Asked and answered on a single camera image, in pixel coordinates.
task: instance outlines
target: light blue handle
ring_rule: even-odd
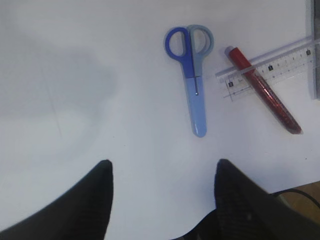
[[[175,33],[183,33],[183,54],[181,56],[175,55],[170,49],[170,39]],[[193,66],[193,58],[192,58],[192,49],[190,43],[189,32],[184,27],[176,27],[169,31],[165,38],[165,50],[166,53],[170,56],[170,58],[179,61],[182,64],[184,77],[191,78],[195,75],[194,66]]]
[[[190,25],[187,27],[190,35],[194,74],[196,77],[202,76],[202,62],[204,58],[212,51],[214,47],[214,36],[211,31],[202,25]],[[200,52],[196,52],[195,31],[200,30],[207,34],[206,43]]]
[[[205,93],[203,80],[202,77],[199,76],[196,78],[187,78],[185,81],[192,130],[196,136],[202,138],[207,133]]]

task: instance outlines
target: wooden floor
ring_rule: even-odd
[[[296,189],[306,192],[320,203],[320,181],[299,186]],[[320,209],[307,197],[294,192],[287,192],[281,196],[292,209],[320,225]]]

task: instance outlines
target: scissor handle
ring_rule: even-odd
[[[183,33],[183,54],[182,55],[175,55],[170,48],[170,39],[176,33]],[[185,78],[192,78],[194,77],[194,66],[193,66],[193,58],[192,58],[192,48],[190,42],[189,32],[184,27],[175,27],[166,35],[165,38],[165,50],[166,53],[170,56],[170,58],[177,60],[182,64],[183,72]]]
[[[195,46],[195,31],[200,30],[207,34],[206,43],[203,49],[200,52],[196,52]],[[212,51],[214,47],[214,36],[211,31],[202,25],[190,25],[188,26],[188,31],[190,34],[190,43],[191,43],[191,51],[192,51],[192,59],[194,66],[194,74],[196,77],[202,76],[202,62],[204,58]]]

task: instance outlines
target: dark blue handle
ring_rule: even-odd
[[[183,33],[183,39],[184,39],[184,46],[183,46],[183,52],[181,56],[175,55],[171,49],[170,49],[170,39],[175,33]],[[172,29],[165,38],[165,50],[167,54],[170,56],[170,58],[179,61],[182,64],[184,77],[192,78],[195,76],[194,73],[194,66],[193,66],[193,59],[192,59],[192,49],[191,49],[191,42],[190,42],[190,36],[189,32],[184,27],[176,27]]]

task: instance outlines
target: gray object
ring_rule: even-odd
[[[313,37],[315,40],[320,38],[320,0],[313,0]],[[314,79],[315,79],[315,94],[316,98],[320,99],[320,46],[315,45],[315,68],[314,68]]]

